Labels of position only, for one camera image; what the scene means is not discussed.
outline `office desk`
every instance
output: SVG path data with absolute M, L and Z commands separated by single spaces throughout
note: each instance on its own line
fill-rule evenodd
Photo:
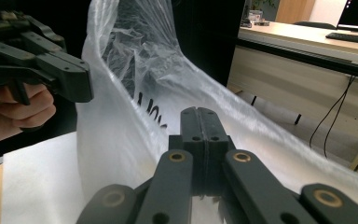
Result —
M 228 86 L 322 120 L 345 91 L 346 74 L 358 76 L 358 43 L 325 38 L 331 32 L 277 22 L 240 28 Z M 333 117 L 325 123 L 331 123 Z M 334 127 L 358 137 L 358 79 Z M 358 171 L 358 155 L 351 168 Z
M 0 223 L 76 223 L 87 203 L 78 172 L 76 144 L 76 133 L 68 133 L 4 155 L 3 166 L 0 166 Z M 280 155 L 274 159 L 285 160 Z M 326 173 L 321 174 L 314 167 L 307 171 L 299 168 L 296 172 L 311 183 L 335 186 L 358 202 L 358 174 L 335 167 L 335 164 L 327 167 L 335 172 L 325 170 Z M 217 217 L 214 220 L 219 220 L 217 206 L 205 206 L 208 201 L 211 202 L 211 198 L 200 200 L 199 197 L 194 197 L 192 214 L 199 214 L 198 217 L 202 220 L 210 217 Z

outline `bolt hole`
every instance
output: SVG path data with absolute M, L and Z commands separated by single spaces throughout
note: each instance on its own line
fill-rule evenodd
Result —
M 105 207 L 116 207 L 125 200 L 125 194 L 122 191 L 113 190 L 103 196 L 103 205 Z
M 293 216 L 292 214 L 289 214 L 289 213 L 282 213 L 281 214 L 281 220 L 285 224 L 298 224 L 299 223 L 298 219 L 295 216 Z
M 153 224 L 167 224 L 169 221 L 170 217 L 164 213 L 157 213 L 153 215 Z
M 175 162 L 184 161 L 185 155 L 182 153 L 173 153 L 170 155 L 170 160 Z
M 179 160 L 181 160 L 183 157 L 182 157 L 181 154 L 173 154 L 173 155 L 172 155 L 172 158 L 173 158 L 174 160 L 176 160 L 176 161 L 179 161 Z
M 342 200 L 334 192 L 326 189 L 316 189 L 313 192 L 313 196 L 320 203 L 329 207 L 341 207 L 343 205 Z

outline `wall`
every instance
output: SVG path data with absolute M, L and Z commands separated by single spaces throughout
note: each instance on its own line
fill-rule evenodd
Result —
M 346 0 L 316 0 L 310 21 L 327 22 L 337 26 Z
M 274 0 L 274 4 L 276 7 L 271 7 L 268 3 L 265 3 L 261 6 L 263 10 L 263 18 L 266 21 L 275 21 L 277 17 L 277 11 L 279 6 L 280 0 Z

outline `keyboard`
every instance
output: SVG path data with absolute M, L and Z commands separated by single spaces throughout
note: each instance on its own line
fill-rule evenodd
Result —
M 358 43 L 358 35 L 346 35 L 339 33 L 331 33 L 326 36 L 329 39 L 344 40 Z

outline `finger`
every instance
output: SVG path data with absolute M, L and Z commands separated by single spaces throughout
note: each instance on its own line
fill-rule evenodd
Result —
M 26 119 L 52 106 L 54 98 L 49 91 L 44 90 L 31 98 L 30 103 L 30 105 L 1 104 L 0 114 L 10 119 Z
M 39 92 L 47 89 L 46 86 L 42 84 L 39 85 L 24 84 L 24 87 L 27 92 L 27 96 L 30 99 L 35 95 L 37 95 Z M 11 104 L 16 103 L 8 87 L 0 87 L 0 102 L 11 103 Z
M 54 105 L 48 107 L 47 109 L 27 118 L 27 119 L 13 119 L 13 126 L 19 128 L 34 128 L 39 127 L 46 123 L 56 112 L 56 107 Z

